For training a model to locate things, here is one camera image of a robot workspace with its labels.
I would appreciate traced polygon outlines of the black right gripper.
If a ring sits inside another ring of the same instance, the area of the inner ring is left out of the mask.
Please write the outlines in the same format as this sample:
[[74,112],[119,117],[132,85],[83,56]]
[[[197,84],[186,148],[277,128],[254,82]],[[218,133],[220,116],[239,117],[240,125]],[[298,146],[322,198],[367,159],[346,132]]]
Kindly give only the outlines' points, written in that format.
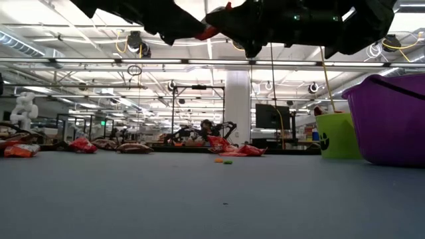
[[339,0],[245,0],[244,6],[207,14],[206,22],[233,41],[246,42],[248,58],[269,42],[333,46],[343,31]]

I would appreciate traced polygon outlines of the white pillar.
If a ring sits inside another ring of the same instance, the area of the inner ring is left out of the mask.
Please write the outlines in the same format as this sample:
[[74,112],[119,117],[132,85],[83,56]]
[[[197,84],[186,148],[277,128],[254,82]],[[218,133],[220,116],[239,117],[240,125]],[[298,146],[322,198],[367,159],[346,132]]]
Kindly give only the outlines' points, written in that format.
[[224,118],[237,125],[235,136],[249,138],[250,130],[250,79],[246,71],[231,70],[226,73]]

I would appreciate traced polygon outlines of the black background monitor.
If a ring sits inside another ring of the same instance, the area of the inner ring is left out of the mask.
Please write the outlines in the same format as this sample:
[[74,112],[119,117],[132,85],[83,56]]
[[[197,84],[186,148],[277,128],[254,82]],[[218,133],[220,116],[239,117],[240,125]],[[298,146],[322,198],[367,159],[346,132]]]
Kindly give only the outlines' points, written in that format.
[[264,129],[290,129],[290,108],[287,106],[274,107],[269,104],[256,104],[255,124]]

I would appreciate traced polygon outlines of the black background robot rig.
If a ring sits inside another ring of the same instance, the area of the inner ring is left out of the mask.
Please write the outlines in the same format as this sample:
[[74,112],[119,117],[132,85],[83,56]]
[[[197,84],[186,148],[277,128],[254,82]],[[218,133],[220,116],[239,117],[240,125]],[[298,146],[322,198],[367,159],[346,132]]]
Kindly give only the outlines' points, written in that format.
[[[237,125],[231,121],[214,124],[212,122],[212,136],[220,136],[224,139],[228,139],[231,133],[237,128]],[[167,134],[163,143],[165,145],[177,146],[178,144],[186,147],[203,147],[209,144],[209,135],[203,135],[201,133],[201,125],[199,129],[192,126],[183,126],[175,133]]]

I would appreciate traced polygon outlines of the colourful box stack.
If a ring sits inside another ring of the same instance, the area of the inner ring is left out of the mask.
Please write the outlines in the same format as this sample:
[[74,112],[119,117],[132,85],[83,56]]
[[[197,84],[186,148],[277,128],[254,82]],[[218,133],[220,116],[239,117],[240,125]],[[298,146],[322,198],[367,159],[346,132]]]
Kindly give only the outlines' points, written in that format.
[[305,140],[306,141],[319,141],[319,133],[316,127],[307,126],[304,128]]

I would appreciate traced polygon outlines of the green plastic basket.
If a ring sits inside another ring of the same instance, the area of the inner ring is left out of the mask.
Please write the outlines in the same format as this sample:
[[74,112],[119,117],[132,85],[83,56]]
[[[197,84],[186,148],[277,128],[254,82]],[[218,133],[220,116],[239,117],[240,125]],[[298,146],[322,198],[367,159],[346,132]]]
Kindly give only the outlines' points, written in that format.
[[323,158],[362,158],[350,113],[325,114],[315,120]]

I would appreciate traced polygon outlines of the purple plastic basket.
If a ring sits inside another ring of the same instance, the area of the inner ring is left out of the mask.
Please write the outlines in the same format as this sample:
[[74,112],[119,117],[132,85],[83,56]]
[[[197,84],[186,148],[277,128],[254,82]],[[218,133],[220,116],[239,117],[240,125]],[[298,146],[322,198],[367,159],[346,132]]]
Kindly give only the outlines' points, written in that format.
[[425,167],[425,74],[370,75],[342,98],[348,101],[364,159]]

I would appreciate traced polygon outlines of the black gantry frame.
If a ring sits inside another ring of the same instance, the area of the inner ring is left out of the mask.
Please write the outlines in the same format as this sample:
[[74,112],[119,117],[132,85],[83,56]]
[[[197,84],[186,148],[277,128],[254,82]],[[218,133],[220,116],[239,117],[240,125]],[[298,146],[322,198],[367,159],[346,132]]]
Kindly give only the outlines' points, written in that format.
[[[195,85],[191,85],[189,86],[190,89],[192,90],[207,90],[207,89],[211,89],[213,92],[216,93],[216,95],[221,97],[222,100],[222,121],[225,120],[225,103],[226,100],[225,98],[225,87],[224,86],[206,86],[203,84],[195,84]],[[171,109],[171,123],[172,123],[172,128],[171,128],[171,132],[174,132],[174,119],[175,119],[175,100],[177,99],[178,96],[180,96],[186,89],[188,88],[188,86],[178,86],[178,85],[174,85],[172,87],[172,109]],[[216,89],[221,89],[222,90],[222,95],[220,95]]]

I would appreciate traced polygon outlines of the black frame enclosure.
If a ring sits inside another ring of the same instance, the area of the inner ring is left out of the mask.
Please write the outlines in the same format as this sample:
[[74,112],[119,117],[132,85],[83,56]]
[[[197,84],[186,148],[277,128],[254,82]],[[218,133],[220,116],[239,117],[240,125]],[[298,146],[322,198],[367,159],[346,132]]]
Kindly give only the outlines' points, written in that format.
[[73,141],[79,137],[89,140],[105,138],[115,126],[114,119],[95,114],[56,115],[58,138],[63,141]]

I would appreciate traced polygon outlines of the silver air duct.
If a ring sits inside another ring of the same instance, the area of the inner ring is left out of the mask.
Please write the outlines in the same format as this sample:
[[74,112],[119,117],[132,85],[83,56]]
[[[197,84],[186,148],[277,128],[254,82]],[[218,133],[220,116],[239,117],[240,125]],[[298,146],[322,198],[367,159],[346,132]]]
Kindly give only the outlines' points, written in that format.
[[44,47],[6,30],[0,30],[0,45],[12,48],[32,58],[64,58],[65,55],[54,48]]

